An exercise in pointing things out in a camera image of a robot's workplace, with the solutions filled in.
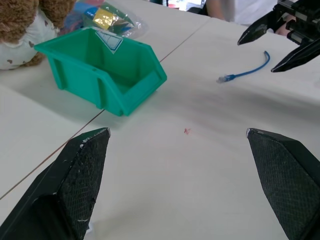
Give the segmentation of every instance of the plastic bag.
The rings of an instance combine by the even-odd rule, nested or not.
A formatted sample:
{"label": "plastic bag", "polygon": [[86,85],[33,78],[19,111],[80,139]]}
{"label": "plastic bag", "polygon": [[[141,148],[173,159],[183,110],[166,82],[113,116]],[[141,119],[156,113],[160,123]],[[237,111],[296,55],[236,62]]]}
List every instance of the plastic bag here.
{"label": "plastic bag", "polygon": [[66,17],[60,35],[84,27],[98,27],[122,37],[136,39],[147,25],[114,0],[79,0]]}

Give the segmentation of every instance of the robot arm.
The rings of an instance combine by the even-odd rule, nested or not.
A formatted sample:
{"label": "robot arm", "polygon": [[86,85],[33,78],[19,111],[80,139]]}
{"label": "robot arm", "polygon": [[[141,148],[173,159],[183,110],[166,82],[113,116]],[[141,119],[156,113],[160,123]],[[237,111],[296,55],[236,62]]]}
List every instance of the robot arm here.
{"label": "robot arm", "polygon": [[287,38],[299,45],[271,71],[285,72],[308,63],[320,55],[320,1],[318,0],[278,0],[273,11],[254,22],[241,36],[238,45],[253,42],[263,36],[268,29],[276,31],[286,23],[286,16],[295,16],[286,24],[290,30]]}

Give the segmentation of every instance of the person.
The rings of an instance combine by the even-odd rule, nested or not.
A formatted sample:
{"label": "person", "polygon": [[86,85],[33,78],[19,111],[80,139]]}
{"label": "person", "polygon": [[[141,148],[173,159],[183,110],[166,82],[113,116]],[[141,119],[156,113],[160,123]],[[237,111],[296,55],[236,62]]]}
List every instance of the person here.
{"label": "person", "polygon": [[[227,8],[226,11],[233,13],[230,22],[244,26],[250,26],[256,20],[271,12],[277,4],[277,0],[206,0],[200,14],[225,20],[226,11],[224,11],[224,6],[226,2],[228,2],[229,6],[229,9]],[[292,19],[294,19],[294,17],[288,15],[285,20],[289,22]],[[290,31],[286,29],[286,24],[284,24],[275,33],[286,36],[289,32]]]}

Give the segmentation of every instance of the person's hand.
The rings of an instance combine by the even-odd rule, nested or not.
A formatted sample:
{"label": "person's hand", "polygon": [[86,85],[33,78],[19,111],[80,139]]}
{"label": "person's hand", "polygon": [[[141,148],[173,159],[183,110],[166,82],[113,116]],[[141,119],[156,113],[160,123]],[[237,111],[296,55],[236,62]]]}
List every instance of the person's hand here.
{"label": "person's hand", "polygon": [[296,20],[295,16],[289,15],[285,21],[286,23],[283,24],[277,31],[275,31],[276,34],[282,35],[282,36],[287,36],[288,33],[290,33],[290,30],[286,29],[287,23],[290,22],[291,20]]}

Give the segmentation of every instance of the red mark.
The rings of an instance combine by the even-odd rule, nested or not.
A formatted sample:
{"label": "red mark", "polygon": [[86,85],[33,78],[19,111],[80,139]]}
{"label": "red mark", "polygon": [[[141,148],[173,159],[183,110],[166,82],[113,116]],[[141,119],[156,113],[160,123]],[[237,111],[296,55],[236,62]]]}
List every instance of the red mark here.
{"label": "red mark", "polygon": [[185,128],[185,129],[184,129],[184,134],[185,134],[185,135],[189,135],[189,134],[190,134],[190,131],[191,131],[191,128],[189,128],[189,129]]}

